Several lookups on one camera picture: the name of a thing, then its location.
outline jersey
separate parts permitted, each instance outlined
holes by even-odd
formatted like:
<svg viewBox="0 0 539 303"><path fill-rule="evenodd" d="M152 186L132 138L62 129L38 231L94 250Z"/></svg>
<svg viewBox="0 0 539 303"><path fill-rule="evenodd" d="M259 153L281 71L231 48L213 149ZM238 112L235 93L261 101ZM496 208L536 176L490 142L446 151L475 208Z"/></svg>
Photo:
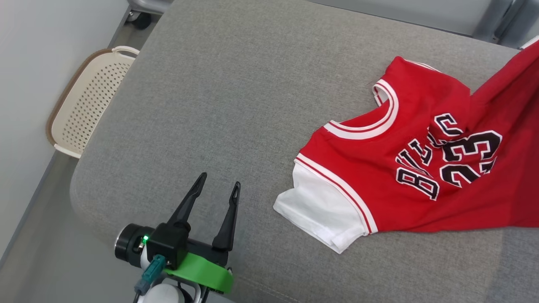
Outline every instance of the jersey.
<svg viewBox="0 0 539 303"><path fill-rule="evenodd" d="M539 227L539 43L476 93L397 57L379 105L314 132L274 209L342 253L384 231Z"/></svg>

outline white stripe trim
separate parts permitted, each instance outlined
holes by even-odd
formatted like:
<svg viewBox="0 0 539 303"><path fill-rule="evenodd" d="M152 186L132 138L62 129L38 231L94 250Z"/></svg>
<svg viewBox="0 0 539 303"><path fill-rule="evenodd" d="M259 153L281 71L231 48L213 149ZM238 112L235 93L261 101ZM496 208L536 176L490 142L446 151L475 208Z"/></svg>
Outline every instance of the white stripe trim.
<svg viewBox="0 0 539 303"><path fill-rule="evenodd" d="M436 68L430 66L430 65L427 65L427 64L424 64L424 63L421 63L421 62L415 62L415 61L412 61L412 60L407 60L407 59L404 59L405 61L408 61L410 63L414 63L416 65L419 65L419 66L422 66L424 68L428 68L429 70L433 70L433 71L437 71L439 73L441 73L439 70L437 70Z"/></svg>
<svg viewBox="0 0 539 303"><path fill-rule="evenodd" d="M378 89L381 89L383 92L385 92L387 96L389 97L388 99L389 110L382 119L365 127L344 126L338 122L331 120L330 123L327 123L326 125L324 125L324 128L330 133L336 135L337 137L340 137L343 139L352 139L352 140L362 140L362 139L372 138L388 130L391 127L391 125L393 125L393 123L395 122L395 119L397 118L397 113L399 110L399 99L397 97L397 94L395 93L395 90L385 80L380 79L375 84L375 86ZM357 132L348 132L348 130L352 130L352 131L366 130L366 132L357 133Z"/></svg>
<svg viewBox="0 0 539 303"><path fill-rule="evenodd" d="M372 94L374 95L374 100L376 101L376 104L378 104L378 106L380 107L380 106L382 106L382 104L383 104L384 102L386 102L386 101L389 99L389 96L388 96L387 94L385 94L385 92L384 92L383 90L377 92L377 91L376 91L376 88L377 88L377 87L378 87L378 86L376 86L376 84L374 84L374 85L372 86ZM384 93L384 95L383 95L383 97L385 97L384 100L382 100L382 98L381 98L381 96L380 96L380 92Z"/></svg>
<svg viewBox="0 0 539 303"><path fill-rule="evenodd" d="M522 45L522 46L520 47L520 49L523 50L523 49L525 49L526 47L532 45L533 43L535 43L535 42L537 42L537 41L539 41L539 35L533 37L530 41L524 43L524 45Z"/></svg>
<svg viewBox="0 0 539 303"><path fill-rule="evenodd" d="M367 207L367 205L365 204L363 199L361 199L361 197L356 193L356 191L350 185L348 185L348 183L346 183L339 176L332 173L330 170L328 170L325 167L319 165L318 163L314 162L313 160L305 157L301 153L298 154L298 158L301 159L302 161L305 161L305 163L307 163L308 165L312 166L314 169L318 170L319 172L321 172L322 174L327 176L329 178L329 180L327 178L325 178L324 176L320 175L319 173L317 173L315 170L311 169L309 166L306 166L303 163L301 163L301 161L294 160L295 163L305 167L306 169L308 169L310 172L312 172L316 176L319 176L320 178L328 181L329 184L333 185L354 206L354 208L357 210L360 217L363 220L366 219L369 222L371 233L378 232L378 227L376 226L376 223L374 221L374 218L372 217L372 214L371 214L369 208ZM361 213L361 210L357 209L356 203L354 203L354 201L350 198L350 196L348 196L346 192L344 192L339 186L335 185L334 183L340 185L348 193L348 195L350 195L351 198L353 198L357 202L357 204L360 206L361 210L363 210L363 213L365 213L366 218ZM361 223L363 224L363 227L365 228L365 231L368 232L369 227L367 226L366 222L361 222Z"/></svg>

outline perforated basket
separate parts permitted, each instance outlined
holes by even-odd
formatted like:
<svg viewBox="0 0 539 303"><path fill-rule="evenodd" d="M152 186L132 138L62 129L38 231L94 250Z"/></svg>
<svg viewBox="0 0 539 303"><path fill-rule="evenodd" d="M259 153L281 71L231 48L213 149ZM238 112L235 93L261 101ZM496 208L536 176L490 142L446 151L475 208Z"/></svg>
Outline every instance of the perforated basket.
<svg viewBox="0 0 539 303"><path fill-rule="evenodd" d="M95 126L139 54L129 46L93 53L77 70L56 104L49 122L47 137L64 154L80 158Z"/></svg>

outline fabric texture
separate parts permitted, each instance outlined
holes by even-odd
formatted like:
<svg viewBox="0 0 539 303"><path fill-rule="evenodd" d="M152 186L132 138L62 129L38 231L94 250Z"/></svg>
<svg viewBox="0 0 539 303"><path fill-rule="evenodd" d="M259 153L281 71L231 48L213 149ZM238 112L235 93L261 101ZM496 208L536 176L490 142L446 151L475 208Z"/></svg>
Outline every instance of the fabric texture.
<svg viewBox="0 0 539 303"><path fill-rule="evenodd" d="M207 171L190 237L212 241L240 181L238 303L539 301L536 230L378 233L339 255L272 209L314 130L376 107L395 56L475 90L515 53L301 0L176 0L80 159L73 207L112 247L128 223L166 221Z"/></svg>

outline green mount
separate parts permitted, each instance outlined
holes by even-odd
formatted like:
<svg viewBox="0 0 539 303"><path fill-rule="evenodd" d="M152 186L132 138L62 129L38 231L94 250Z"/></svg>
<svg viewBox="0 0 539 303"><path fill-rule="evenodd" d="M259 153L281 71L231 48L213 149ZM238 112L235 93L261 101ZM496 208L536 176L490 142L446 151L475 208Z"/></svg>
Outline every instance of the green mount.
<svg viewBox="0 0 539 303"><path fill-rule="evenodd" d="M230 293L234 283L234 277L227 269L190 252L176 270L166 268L164 271L171 276L193 281L223 293Z"/></svg>

